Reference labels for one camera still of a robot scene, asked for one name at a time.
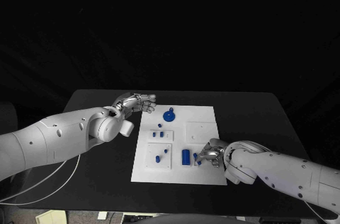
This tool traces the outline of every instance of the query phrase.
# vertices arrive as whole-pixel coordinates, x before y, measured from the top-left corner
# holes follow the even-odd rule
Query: blue round object
[[[164,112],[164,114],[162,114],[162,119],[164,119],[167,122],[172,122],[172,120],[174,120],[172,108],[170,108],[168,111]]]

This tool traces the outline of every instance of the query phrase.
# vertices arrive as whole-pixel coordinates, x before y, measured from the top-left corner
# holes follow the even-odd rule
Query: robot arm
[[[126,93],[112,106],[56,114],[0,135],[0,181],[28,168],[73,158],[118,133],[128,137],[134,125],[125,118],[131,112],[151,113],[154,102],[155,95]]]
[[[338,170],[272,152],[252,141],[227,144],[210,139],[196,161],[207,158],[216,167],[220,157],[226,166],[224,177],[234,184],[240,181],[252,184],[259,176],[272,189],[340,213]]]

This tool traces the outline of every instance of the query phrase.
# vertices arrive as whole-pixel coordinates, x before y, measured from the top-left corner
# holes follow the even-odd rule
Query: black table
[[[157,94],[160,105],[213,106],[219,138],[252,140],[272,151],[308,159],[276,97],[270,93],[77,90],[64,112],[112,104],[125,92]],[[203,213],[226,216],[315,218],[296,198],[270,189],[257,178],[253,185],[227,186],[131,182],[141,113],[131,136],[116,138],[80,155],[76,173],[62,190],[24,208],[149,213]],[[70,159],[60,171],[17,198],[30,202],[51,193],[66,181],[76,164]],[[33,168],[24,188],[34,185],[59,164]],[[335,215],[318,208],[321,215]]]

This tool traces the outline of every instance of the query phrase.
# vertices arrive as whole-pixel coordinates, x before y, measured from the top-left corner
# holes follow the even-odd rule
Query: floor
[[[4,210],[4,224],[36,224],[36,216],[49,210],[21,209],[15,206],[1,206]],[[106,220],[98,220],[98,212],[89,211],[66,211],[67,224],[121,224],[122,213],[108,213]],[[259,218],[246,217],[246,221],[257,224]],[[315,220],[301,220],[301,224],[318,224]]]

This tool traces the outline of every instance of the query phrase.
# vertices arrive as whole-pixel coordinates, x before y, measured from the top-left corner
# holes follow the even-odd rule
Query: black curtain
[[[23,128],[76,89],[270,92],[340,168],[338,36],[338,0],[1,0],[1,100]]]

